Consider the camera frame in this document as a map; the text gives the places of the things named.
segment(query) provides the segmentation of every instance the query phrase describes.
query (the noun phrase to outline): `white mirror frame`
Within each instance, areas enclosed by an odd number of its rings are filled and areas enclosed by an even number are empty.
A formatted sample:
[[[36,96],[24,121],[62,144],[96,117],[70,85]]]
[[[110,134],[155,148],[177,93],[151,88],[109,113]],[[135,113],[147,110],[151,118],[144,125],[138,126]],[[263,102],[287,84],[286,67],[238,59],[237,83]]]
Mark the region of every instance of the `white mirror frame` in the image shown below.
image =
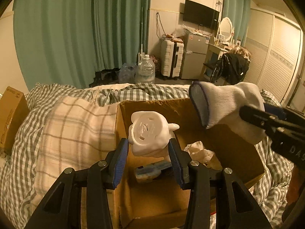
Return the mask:
[[[233,26],[232,26],[232,22],[231,22],[230,18],[228,18],[228,17],[223,18],[223,19],[222,19],[222,21],[221,21],[221,22],[220,22],[220,24],[219,24],[219,28],[218,28],[218,30],[219,30],[219,34],[223,35],[223,34],[222,34],[222,28],[221,28],[221,25],[222,25],[222,22],[225,22],[225,21],[229,22],[230,27],[231,27],[231,33],[230,33],[230,36],[229,36],[228,38],[225,38],[225,41],[226,41],[226,42],[228,42],[228,41],[231,39],[232,32],[233,32]]]

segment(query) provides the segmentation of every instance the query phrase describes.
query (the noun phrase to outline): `blue gripper pad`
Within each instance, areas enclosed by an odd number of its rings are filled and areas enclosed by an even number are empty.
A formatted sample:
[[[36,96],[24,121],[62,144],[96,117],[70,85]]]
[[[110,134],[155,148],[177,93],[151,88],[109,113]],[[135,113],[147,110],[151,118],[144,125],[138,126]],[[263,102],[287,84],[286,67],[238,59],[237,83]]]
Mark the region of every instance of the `blue gripper pad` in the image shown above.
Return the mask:
[[[113,189],[118,186],[122,179],[127,155],[128,140],[126,138],[122,138],[109,164],[109,174],[111,176],[111,186]]]
[[[181,189],[189,189],[190,176],[188,163],[192,160],[186,151],[182,151],[176,139],[170,139],[168,154],[173,167],[173,174]]]

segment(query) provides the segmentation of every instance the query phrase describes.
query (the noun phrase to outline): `white sock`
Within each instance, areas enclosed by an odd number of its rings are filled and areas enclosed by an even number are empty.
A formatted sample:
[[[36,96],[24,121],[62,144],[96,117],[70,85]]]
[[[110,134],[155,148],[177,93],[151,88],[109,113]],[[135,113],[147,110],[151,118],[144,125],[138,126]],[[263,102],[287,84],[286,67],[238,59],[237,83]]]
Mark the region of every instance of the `white sock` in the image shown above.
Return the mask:
[[[189,95],[204,128],[226,124],[250,144],[257,144],[263,139],[264,131],[261,128],[243,121],[239,116],[239,109],[244,105],[265,111],[263,98],[255,84],[241,82],[215,86],[208,82],[194,82]]]

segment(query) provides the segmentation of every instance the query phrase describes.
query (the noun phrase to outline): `teal curtain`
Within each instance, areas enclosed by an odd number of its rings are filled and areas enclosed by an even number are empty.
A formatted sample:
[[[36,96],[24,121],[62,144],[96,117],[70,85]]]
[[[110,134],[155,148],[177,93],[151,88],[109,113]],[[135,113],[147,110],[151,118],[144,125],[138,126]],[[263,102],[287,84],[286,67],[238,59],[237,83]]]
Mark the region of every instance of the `teal curtain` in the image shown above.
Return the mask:
[[[88,88],[95,71],[136,62],[147,49],[149,0],[15,0],[14,38],[29,89],[35,83]]]
[[[250,18],[251,0],[224,0],[222,18],[230,18],[235,29],[234,40],[240,39],[242,46],[246,43],[246,33]]]
[[[141,7],[143,42],[147,52],[149,0],[93,0],[95,49],[100,69],[136,63],[140,44]]]

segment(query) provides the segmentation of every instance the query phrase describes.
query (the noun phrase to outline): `plastic water bottle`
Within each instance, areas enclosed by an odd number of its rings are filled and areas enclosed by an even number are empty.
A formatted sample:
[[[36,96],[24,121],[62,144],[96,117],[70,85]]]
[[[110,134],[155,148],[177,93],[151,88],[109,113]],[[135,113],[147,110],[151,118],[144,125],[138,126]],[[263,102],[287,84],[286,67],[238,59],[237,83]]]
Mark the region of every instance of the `plastic water bottle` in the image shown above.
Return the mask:
[[[145,55],[138,64],[135,83],[155,83],[155,64],[149,55]]]

